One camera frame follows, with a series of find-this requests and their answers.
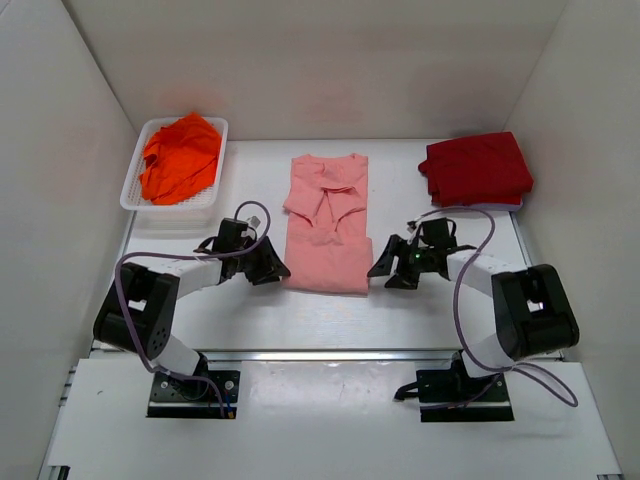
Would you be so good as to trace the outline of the pink polo shirt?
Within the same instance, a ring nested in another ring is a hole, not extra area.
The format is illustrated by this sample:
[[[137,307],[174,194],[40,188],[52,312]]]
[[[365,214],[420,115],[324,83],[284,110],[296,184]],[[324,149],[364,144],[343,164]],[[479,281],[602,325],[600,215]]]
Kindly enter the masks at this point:
[[[291,162],[285,264],[288,288],[365,296],[373,264],[367,235],[369,159],[303,155]]]

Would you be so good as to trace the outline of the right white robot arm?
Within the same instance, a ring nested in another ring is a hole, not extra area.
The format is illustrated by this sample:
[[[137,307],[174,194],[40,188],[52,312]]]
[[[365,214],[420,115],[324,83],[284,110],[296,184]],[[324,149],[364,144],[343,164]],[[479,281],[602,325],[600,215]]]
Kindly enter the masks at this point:
[[[454,327],[462,351],[461,367],[448,376],[449,391],[471,400],[484,388],[484,377],[501,374],[524,359],[577,345],[580,331],[557,270],[548,264],[518,270],[513,264],[460,245],[449,218],[415,220],[411,236],[392,235],[368,272],[387,276],[388,289],[415,290],[426,273],[454,283]],[[492,300],[495,332],[471,344],[460,319],[460,291],[467,286]]]

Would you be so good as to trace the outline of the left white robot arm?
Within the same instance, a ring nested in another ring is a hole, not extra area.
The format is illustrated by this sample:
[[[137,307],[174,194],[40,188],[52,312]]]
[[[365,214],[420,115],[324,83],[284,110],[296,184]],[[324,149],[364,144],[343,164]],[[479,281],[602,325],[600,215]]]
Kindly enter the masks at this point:
[[[238,273],[253,286],[290,276],[268,236],[238,219],[223,219],[218,234],[201,242],[192,256],[129,254],[116,265],[94,338],[139,355],[150,371],[173,375],[185,397],[197,398],[209,385],[206,359],[172,334],[176,304]]]

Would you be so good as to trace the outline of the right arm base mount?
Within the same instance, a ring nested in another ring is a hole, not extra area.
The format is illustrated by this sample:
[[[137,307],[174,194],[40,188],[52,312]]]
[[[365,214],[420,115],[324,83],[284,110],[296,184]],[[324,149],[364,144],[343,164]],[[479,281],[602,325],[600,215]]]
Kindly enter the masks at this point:
[[[515,420],[503,374],[472,378],[461,361],[448,369],[416,371],[416,380],[401,386],[396,402],[417,399],[422,423],[493,423]]]

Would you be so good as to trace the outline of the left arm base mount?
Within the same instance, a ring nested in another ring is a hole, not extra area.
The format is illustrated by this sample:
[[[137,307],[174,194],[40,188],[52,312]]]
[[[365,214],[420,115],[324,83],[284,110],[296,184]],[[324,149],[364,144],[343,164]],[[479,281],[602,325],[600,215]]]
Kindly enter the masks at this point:
[[[164,419],[235,419],[241,371],[208,366],[205,377],[218,388],[220,396],[207,382],[180,381],[164,373],[156,373],[151,384],[146,416]]]

